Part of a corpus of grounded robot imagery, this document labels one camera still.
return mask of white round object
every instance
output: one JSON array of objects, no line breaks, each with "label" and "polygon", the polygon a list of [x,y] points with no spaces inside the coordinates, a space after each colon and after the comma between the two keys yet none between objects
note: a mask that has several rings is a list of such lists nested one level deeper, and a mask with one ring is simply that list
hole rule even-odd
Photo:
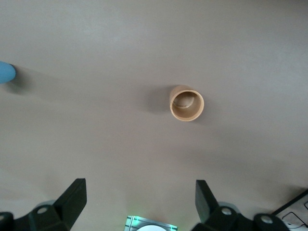
[{"label": "white round object", "polygon": [[159,227],[157,225],[147,225],[143,226],[142,228],[138,229],[137,231],[166,231],[162,227]]}]

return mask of blue cup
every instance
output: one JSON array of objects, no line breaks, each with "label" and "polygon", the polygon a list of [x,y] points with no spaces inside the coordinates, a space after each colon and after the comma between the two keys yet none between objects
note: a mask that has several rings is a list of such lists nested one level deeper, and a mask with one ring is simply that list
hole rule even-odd
[{"label": "blue cup", "polygon": [[11,81],[15,76],[15,68],[10,64],[0,61],[0,84]]}]

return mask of silver screw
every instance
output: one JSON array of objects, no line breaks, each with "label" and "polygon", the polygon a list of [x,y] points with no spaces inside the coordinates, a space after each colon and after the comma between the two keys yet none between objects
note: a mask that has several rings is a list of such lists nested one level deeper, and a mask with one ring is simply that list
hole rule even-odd
[{"label": "silver screw", "polygon": [[268,217],[268,216],[261,216],[261,220],[264,223],[267,223],[267,224],[272,224],[273,223],[273,220],[270,217]]},{"label": "silver screw", "polygon": [[42,214],[42,213],[45,213],[47,211],[47,208],[46,207],[43,207],[43,208],[40,208],[37,213],[38,214]]},{"label": "silver screw", "polygon": [[229,210],[228,208],[223,208],[221,211],[224,215],[231,215],[232,214],[231,210]]}]

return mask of beige cylindrical container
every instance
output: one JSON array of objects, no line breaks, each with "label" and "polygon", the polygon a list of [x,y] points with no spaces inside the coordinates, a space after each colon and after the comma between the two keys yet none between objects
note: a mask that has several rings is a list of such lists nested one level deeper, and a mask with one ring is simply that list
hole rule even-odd
[{"label": "beige cylindrical container", "polygon": [[196,90],[186,85],[176,86],[170,93],[170,110],[176,119],[192,121],[202,113],[204,100]]}]

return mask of blue cylinder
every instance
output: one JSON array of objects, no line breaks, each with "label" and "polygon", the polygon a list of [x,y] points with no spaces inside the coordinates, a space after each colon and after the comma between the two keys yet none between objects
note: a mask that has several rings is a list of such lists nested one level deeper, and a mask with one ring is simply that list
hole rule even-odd
[{"label": "blue cylinder", "polygon": [[11,81],[15,76],[15,68],[10,64],[0,61],[0,84]]}]

